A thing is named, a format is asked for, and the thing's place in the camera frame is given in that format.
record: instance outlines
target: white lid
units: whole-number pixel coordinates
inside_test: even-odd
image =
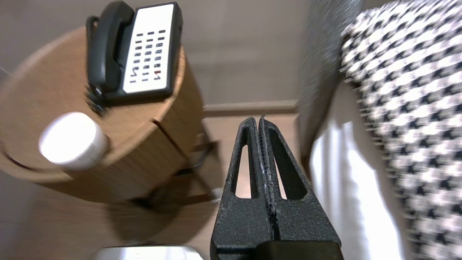
[[[40,136],[40,153],[51,163],[71,170],[94,166],[107,147],[99,125],[80,112],[64,114],[51,122]]]

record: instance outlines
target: round wooden side table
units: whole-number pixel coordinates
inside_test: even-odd
[[[145,196],[185,163],[201,132],[202,100],[181,48],[174,91],[162,102],[109,108],[86,103],[85,29],[44,46],[12,75],[0,94],[0,169],[87,201],[113,203]],[[102,162],[67,171],[39,152],[43,129],[72,111],[95,120],[110,139]]]

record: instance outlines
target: black plastic clamp jaw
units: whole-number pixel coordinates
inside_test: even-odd
[[[236,196],[243,147],[251,198]],[[278,176],[287,199],[280,194]],[[342,260],[340,239],[278,127],[254,118],[240,125],[210,243],[213,260]]]

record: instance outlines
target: black telephone handset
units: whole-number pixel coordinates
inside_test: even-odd
[[[138,8],[109,3],[87,20],[87,97],[97,107],[153,102],[175,82],[182,30],[176,2]]]

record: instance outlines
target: floor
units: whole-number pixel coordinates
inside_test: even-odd
[[[266,119],[279,127],[292,152],[298,155],[296,116],[268,115]],[[205,119],[212,139],[218,142],[217,151],[206,159],[201,169],[202,177],[212,188],[220,188],[224,183],[237,128],[246,118]],[[237,184],[239,197],[249,196],[248,176],[248,161],[242,160]],[[184,201],[182,199],[203,193],[187,175],[172,179],[169,190],[175,192],[167,196],[154,213],[131,203],[91,203],[40,188],[35,201],[30,203],[32,210],[24,210],[30,212],[29,217],[18,224],[19,234],[5,251],[6,257],[12,260],[86,260],[102,247],[155,243],[186,244],[204,259],[209,259],[218,203],[180,206],[178,202]]]

